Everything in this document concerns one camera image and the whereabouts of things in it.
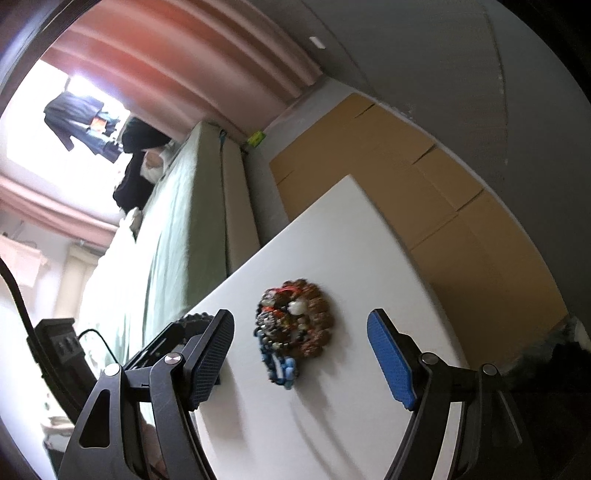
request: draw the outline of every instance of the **brown cardboard box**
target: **brown cardboard box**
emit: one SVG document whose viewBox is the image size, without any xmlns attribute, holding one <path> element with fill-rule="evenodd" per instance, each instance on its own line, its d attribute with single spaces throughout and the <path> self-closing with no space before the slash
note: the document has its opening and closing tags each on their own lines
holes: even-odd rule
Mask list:
<svg viewBox="0 0 591 480">
<path fill-rule="evenodd" d="M 294 219 L 353 174 L 410 250 L 473 367 L 539 340 L 566 307 L 511 215 L 411 125 L 351 95 L 271 162 Z"/>
</svg>

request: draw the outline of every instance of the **bed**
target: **bed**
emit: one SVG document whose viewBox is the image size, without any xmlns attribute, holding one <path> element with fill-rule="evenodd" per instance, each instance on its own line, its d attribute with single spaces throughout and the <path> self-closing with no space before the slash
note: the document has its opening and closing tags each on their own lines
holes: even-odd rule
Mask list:
<svg viewBox="0 0 591 480">
<path fill-rule="evenodd" d="M 121 221 L 89 279 L 77 332 L 124 363 L 259 250 L 241 151 L 201 122 L 158 181 L 135 238 Z M 82 340 L 95 373 L 113 359 Z"/>
</svg>

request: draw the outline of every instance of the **white tabletop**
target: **white tabletop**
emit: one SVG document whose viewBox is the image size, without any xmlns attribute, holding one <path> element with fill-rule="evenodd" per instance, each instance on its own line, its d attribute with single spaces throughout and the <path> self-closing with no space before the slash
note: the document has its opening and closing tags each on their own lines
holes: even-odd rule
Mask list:
<svg viewBox="0 0 591 480">
<path fill-rule="evenodd" d="M 322 356 L 308 360 L 287 391 L 267 380 L 252 331 L 263 292 L 297 278 L 320 286 L 336 325 Z M 346 177 L 193 309 L 228 309 L 236 322 L 222 384 L 196 413 L 220 480 L 384 478 L 410 413 L 393 399 L 368 342 L 366 320 L 378 307 L 422 351 L 464 366 L 404 248 Z M 433 478 L 447 478 L 458 419 L 452 408 Z"/>
</svg>

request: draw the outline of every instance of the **hanging clothes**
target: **hanging clothes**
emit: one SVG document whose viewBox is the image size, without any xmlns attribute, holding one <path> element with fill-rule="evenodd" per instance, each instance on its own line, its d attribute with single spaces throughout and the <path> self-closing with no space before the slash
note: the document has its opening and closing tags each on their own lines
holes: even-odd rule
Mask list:
<svg viewBox="0 0 591 480">
<path fill-rule="evenodd" d="M 104 106 L 103 102 L 91 96 L 62 92 L 43 110 L 45 123 L 68 151 L 74 148 L 74 137 L 90 148 L 94 155 L 102 155 L 107 160 L 115 162 L 121 154 L 121 148 L 106 133 L 115 131 L 119 119 L 103 112 Z M 104 134 L 90 127 L 97 118 L 104 122 Z"/>
<path fill-rule="evenodd" d="M 113 192 L 113 199 L 127 214 L 134 207 L 143 210 L 154 190 L 154 184 L 142 176 L 145 150 L 163 147 L 170 137 L 143 120 L 132 117 L 121 134 L 125 153 L 133 153 L 125 177 Z"/>
</svg>

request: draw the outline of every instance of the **beaded bracelet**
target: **beaded bracelet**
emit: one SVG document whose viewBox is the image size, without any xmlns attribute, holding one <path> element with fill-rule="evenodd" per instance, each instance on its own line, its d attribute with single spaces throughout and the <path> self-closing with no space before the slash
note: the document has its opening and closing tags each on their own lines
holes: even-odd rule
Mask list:
<svg viewBox="0 0 591 480">
<path fill-rule="evenodd" d="M 253 333 L 269 380 L 289 390 L 299 375 L 298 363 L 322 354 L 334 323 L 318 286 L 303 278 L 267 290 L 256 310 Z"/>
</svg>

